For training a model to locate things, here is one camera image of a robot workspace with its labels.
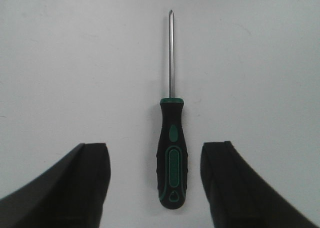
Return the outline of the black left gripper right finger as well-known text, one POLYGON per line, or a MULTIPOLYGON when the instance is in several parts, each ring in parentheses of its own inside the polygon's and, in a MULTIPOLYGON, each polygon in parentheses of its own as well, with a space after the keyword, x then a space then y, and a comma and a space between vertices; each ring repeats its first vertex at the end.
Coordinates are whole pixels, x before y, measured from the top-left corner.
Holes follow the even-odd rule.
POLYGON ((204 143, 200 175, 214 227, 316 227, 261 178, 229 141, 204 143))

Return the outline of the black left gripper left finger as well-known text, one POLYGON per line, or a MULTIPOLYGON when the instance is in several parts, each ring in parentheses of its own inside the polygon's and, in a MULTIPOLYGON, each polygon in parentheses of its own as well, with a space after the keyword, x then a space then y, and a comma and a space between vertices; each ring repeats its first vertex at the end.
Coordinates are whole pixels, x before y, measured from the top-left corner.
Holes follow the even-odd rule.
POLYGON ((79 144, 0 200, 1 227, 99 227, 111 178, 104 143, 79 144))

